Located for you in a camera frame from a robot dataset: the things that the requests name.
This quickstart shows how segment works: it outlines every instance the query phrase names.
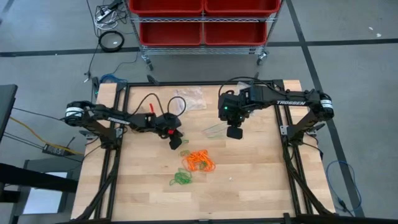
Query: metal wire shelf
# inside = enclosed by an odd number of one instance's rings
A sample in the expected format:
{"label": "metal wire shelf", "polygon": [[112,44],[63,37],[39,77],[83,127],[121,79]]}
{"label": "metal wire shelf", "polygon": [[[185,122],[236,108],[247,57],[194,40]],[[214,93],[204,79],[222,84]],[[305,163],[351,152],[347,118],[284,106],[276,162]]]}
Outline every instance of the metal wire shelf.
{"label": "metal wire shelf", "polygon": [[131,22],[275,22],[274,17],[132,17]]}
{"label": "metal wire shelf", "polygon": [[[127,14],[134,31],[134,35],[138,41],[138,45],[141,51],[141,58],[148,65],[150,70],[153,70],[153,65],[148,55],[244,55],[253,54],[257,55],[257,64],[264,63],[268,56],[266,50],[269,37],[274,30],[275,24],[278,20],[280,10],[282,9],[285,0],[280,0],[280,8],[274,17],[206,17],[205,13],[202,12],[201,17],[139,17],[138,15],[132,14],[129,10],[127,0],[123,0],[124,6],[127,9]],[[136,22],[271,22],[271,28],[268,31],[267,41],[261,46],[229,46],[229,47],[213,47],[207,45],[201,45],[199,47],[148,47],[140,43],[139,33],[135,25]]]}
{"label": "metal wire shelf", "polygon": [[167,55],[167,54],[254,54],[260,55],[265,51],[264,46],[255,47],[146,47],[142,46],[142,53],[147,55]]}

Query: plastic bag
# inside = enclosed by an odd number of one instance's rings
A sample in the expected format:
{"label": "plastic bag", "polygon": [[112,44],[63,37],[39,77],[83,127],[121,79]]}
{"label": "plastic bag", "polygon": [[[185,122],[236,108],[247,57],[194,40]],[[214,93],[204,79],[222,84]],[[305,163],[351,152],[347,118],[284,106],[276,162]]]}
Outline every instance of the plastic bag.
{"label": "plastic bag", "polygon": [[222,122],[220,124],[216,124],[212,127],[204,129],[202,133],[208,139],[225,139],[227,128],[228,128],[227,122]]}
{"label": "plastic bag", "polygon": [[[206,101],[203,97],[203,92],[199,86],[176,90],[175,95],[181,96],[184,98],[185,102],[187,102],[187,108],[185,111],[203,110],[207,107]],[[181,99],[176,99],[176,102],[177,111],[178,113],[181,113],[181,111],[184,109],[184,102]]]}

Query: red bin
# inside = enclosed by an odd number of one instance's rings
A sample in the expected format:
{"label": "red bin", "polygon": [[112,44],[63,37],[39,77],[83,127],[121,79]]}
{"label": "red bin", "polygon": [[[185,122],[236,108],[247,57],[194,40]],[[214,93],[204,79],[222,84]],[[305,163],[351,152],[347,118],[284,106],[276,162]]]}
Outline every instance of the red bin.
{"label": "red bin", "polygon": [[207,16],[270,16],[280,0],[205,0]]}
{"label": "red bin", "polygon": [[203,0],[130,0],[130,11],[141,17],[201,16]]}
{"label": "red bin", "polygon": [[142,22],[140,42],[145,46],[197,46],[201,44],[201,23]]}
{"label": "red bin", "polygon": [[207,22],[205,23],[206,45],[257,46],[267,40],[265,22]]}

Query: orange rubber band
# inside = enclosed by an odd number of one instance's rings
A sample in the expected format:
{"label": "orange rubber band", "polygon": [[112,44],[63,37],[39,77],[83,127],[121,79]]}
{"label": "orange rubber band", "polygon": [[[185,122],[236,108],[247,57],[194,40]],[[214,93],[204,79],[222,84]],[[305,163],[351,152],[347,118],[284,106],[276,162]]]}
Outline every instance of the orange rubber band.
{"label": "orange rubber band", "polygon": [[208,157],[208,152],[206,149],[191,152],[182,160],[182,165],[186,170],[189,171],[203,171],[211,172],[216,168],[216,164]]}

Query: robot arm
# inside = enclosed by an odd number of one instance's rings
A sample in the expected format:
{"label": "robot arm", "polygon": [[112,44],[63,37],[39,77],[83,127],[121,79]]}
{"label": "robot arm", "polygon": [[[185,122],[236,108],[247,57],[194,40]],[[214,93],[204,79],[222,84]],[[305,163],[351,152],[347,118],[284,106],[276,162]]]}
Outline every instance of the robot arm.
{"label": "robot arm", "polygon": [[334,117],[331,98],[315,90],[278,91],[268,86],[252,85],[239,91],[229,90],[218,98],[218,117],[227,121],[227,136],[241,139],[243,130],[239,127],[253,110],[261,110],[272,105],[307,106],[310,111],[295,125],[286,127],[285,135],[289,142],[300,144],[303,135],[320,121]]}
{"label": "robot arm", "polygon": [[177,130],[181,126],[181,121],[172,113],[164,113],[160,116],[156,116],[155,113],[129,114],[107,108],[105,105],[94,105],[89,101],[74,101],[67,105],[64,121],[68,125],[83,127],[91,131],[100,138],[103,148],[118,148],[120,139],[116,130],[105,128],[98,122],[99,120],[125,124],[140,133],[156,133],[162,139],[170,138],[169,145],[173,150],[182,143],[180,138],[183,135]]}

